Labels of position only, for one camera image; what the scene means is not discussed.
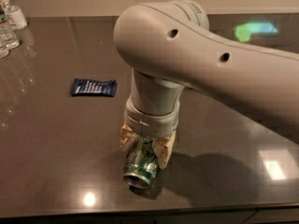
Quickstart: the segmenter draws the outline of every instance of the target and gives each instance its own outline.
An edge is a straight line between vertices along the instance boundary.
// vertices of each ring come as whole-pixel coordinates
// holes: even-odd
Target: spray bottle
[[[9,0],[0,0],[13,30],[20,30],[27,26],[27,21],[17,5],[11,5]]]

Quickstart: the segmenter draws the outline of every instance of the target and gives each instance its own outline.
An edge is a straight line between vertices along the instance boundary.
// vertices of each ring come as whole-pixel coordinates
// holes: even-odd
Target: gray table
[[[131,69],[113,45],[115,20],[32,18],[22,45],[0,60],[0,217],[299,201],[299,146],[191,90],[168,167],[147,191],[129,189],[119,142]],[[116,96],[71,97],[75,77],[117,79]],[[280,167],[278,180],[267,165]]]

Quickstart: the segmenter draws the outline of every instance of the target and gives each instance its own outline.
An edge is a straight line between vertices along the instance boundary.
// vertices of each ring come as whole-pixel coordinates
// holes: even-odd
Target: green can
[[[152,149],[152,139],[139,137],[131,148],[123,167],[123,179],[130,186],[146,189],[157,175],[158,158]]]

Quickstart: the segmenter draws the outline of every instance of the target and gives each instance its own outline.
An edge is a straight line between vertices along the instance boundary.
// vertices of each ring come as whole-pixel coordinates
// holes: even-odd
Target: blue packet
[[[75,78],[71,89],[72,96],[109,96],[114,97],[116,80],[98,81],[94,79]]]

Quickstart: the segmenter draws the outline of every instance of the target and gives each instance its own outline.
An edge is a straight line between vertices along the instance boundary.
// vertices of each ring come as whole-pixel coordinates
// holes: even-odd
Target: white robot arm
[[[161,147],[173,143],[184,87],[299,140],[299,55],[214,35],[205,11],[189,0],[128,8],[116,23],[114,41],[133,67],[123,145],[135,133]],[[163,153],[163,148],[155,152]]]

